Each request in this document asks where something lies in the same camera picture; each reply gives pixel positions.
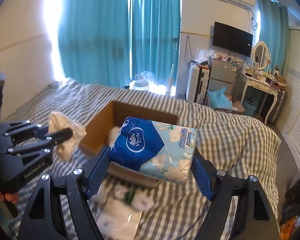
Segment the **person's left hand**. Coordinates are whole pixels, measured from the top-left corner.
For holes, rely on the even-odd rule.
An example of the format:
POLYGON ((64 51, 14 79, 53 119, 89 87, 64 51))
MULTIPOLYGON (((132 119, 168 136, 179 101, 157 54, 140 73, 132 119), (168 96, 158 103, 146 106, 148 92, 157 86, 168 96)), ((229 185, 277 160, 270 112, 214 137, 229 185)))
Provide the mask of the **person's left hand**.
POLYGON ((7 200, 9 202, 12 202, 13 204, 16 204, 19 200, 19 194, 9 194, 9 193, 2 193, 0 191, 0 202, 3 202, 4 200, 7 200))

